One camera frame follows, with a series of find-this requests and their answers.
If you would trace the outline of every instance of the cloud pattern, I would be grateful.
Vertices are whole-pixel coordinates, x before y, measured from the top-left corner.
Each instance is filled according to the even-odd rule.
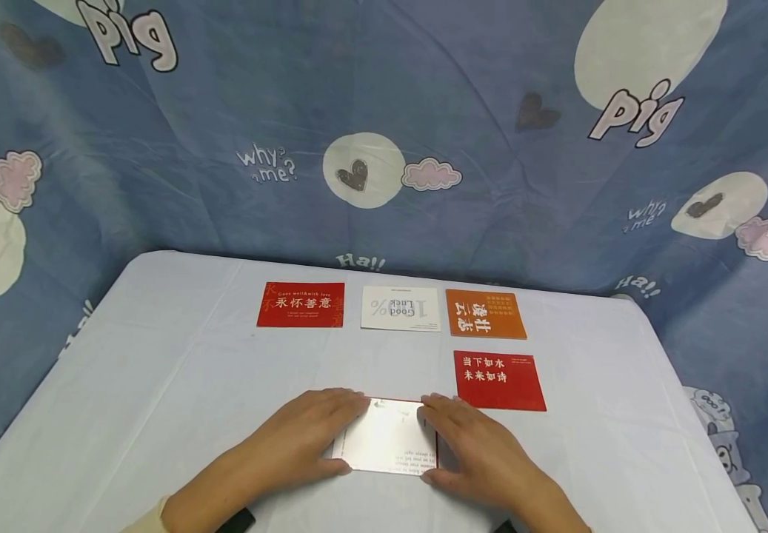
[[[0,202],[7,211],[19,213],[34,202],[31,195],[42,167],[40,156],[30,150],[8,152],[0,159]]]
[[[451,189],[461,183],[461,173],[449,163],[426,157],[418,163],[408,164],[401,176],[401,184],[418,191]]]
[[[750,257],[768,261],[768,218],[753,217],[736,229],[737,246]]]

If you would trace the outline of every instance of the right hand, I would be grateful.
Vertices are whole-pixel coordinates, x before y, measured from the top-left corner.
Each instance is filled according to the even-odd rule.
[[[458,458],[460,472],[429,470],[423,481],[464,499],[518,511],[524,500],[553,485],[511,432],[460,398],[422,397],[419,414]]]

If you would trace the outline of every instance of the blue cloth with cartoon print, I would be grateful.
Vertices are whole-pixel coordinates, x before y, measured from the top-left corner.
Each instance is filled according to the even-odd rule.
[[[630,298],[768,532],[768,1],[0,0],[0,435],[163,248]]]

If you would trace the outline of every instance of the heart pattern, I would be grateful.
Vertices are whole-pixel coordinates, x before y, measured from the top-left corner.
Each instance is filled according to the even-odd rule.
[[[686,209],[686,214],[692,218],[701,218],[711,209],[718,206],[724,200],[724,192],[716,192],[709,200],[705,202],[695,202]]]
[[[0,22],[0,39],[14,57],[33,71],[54,67],[64,61],[64,49],[57,40],[51,37],[31,39],[17,24]]]
[[[517,112],[517,131],[552,128],[561,118],[561,112],[542,107],[541,95],[535,92],[526,93]]]
[[[354,159],[354,163],[351,163],[351,172],[345,169],[339,169],[335,172],[335,176],[343,184],[351,187],[357,192],[363,192],[366,190],[366,183],[369,178],[369,167],[366,165],[366,161],[362,159]]]

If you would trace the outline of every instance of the orange card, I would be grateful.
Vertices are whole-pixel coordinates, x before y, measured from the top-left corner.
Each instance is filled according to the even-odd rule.
[[[526,338],[512,292],[446,289],[449,326],[458,337]]]

